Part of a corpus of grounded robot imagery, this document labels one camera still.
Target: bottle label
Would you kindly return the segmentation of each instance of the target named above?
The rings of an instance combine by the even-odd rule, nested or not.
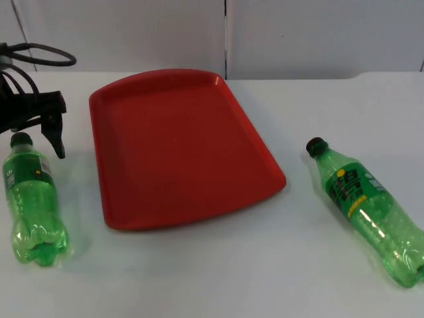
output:
[[[25,181],[43,181],[53,184],[50,167],[45,158],[36,154],[21,154],[3,165],[6,190]]]
[[[362,164],[355,162],[337,170],[327,181],[325,192],[350,219],[362,202],[375,195],[387,193],[387,190]]]

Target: green bottle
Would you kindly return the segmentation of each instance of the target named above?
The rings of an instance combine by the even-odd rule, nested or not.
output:
[[[392,195],[358,160],[331,150],[323,139],[310,140],[306,150],[316,160],[322,188],[390,276],[403,287],[424,279],[424,232]]]
[[[68,249],[68,234],[58,215],[58,196],[47,159],[32,148],[28,134],[11,139],[3,164],[7,202],[13,218],[12,247],[18,261],[53,265]]]

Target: white wall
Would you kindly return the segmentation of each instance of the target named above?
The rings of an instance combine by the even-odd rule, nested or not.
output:
[[[8,45],[25,42],[10,0],[0,0],[0,43],[2,42],[6,42]],[[13,63],[25,71],[34,70],[32,64],[21,62]]]
[[[199,68],[224,74],[223,0],[15,3],[28,41],[75,54],[78,64],[71,70],[137,72]],[[38,69],[69,70],[44,66]]]
[[[418,71],[422,0],[227,0],[229,79]]]

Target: bottle cap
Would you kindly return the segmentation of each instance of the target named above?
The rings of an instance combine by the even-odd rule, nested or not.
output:
[[[17,144],[30,144],[32,146],[32,139],[29,137],[29,134],[25,132],[17,132],[12,136],[11,139],[11,148]]]
[[[313,158],[324,153],[328,147],[329,144],[327,144],[325,140],[320,137],[315,137],[307,143],[306,151],[308,151],[309,155]]]

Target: plastic bottle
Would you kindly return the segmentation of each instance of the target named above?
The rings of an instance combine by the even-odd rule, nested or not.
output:
[[[323,139],[310,140],[306,150],[316,160],[322,188],[390,276],[403,287],[424,279],[424,232],[392,195],[358,160],[331,150]]]
[[[68,234],[58,215],[58,196],[47,159],[32,147],[28,134],[11,139],[12,153],[3,178],[13,218],[12,247],[18,261],[53,265],[68,249]]]

